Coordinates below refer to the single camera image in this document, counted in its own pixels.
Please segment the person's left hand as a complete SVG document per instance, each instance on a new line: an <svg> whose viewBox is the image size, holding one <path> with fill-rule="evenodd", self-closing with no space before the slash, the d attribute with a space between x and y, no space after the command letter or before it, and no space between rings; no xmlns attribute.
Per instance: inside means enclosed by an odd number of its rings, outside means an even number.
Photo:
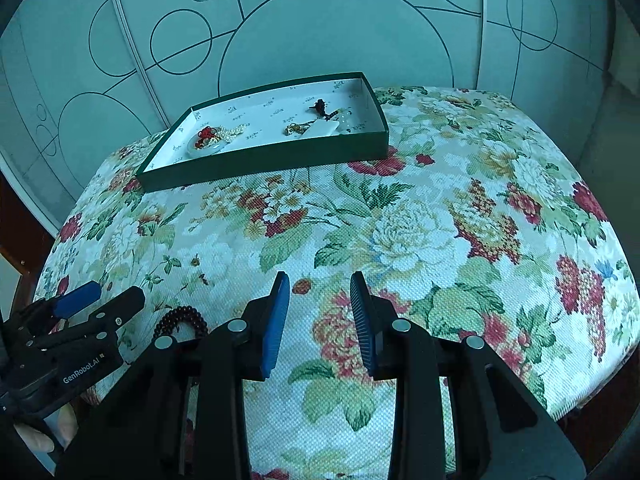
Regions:
<svg viewBox="0 0 640 480"><path fill-rule="evenodd" d="M78 422L73 407L65 404L48 416L44 423L46 431L25 424L14 424L13 427L23 442L32 452L51 453L55 445L67 448L70 441L76 437Z"/></svg>

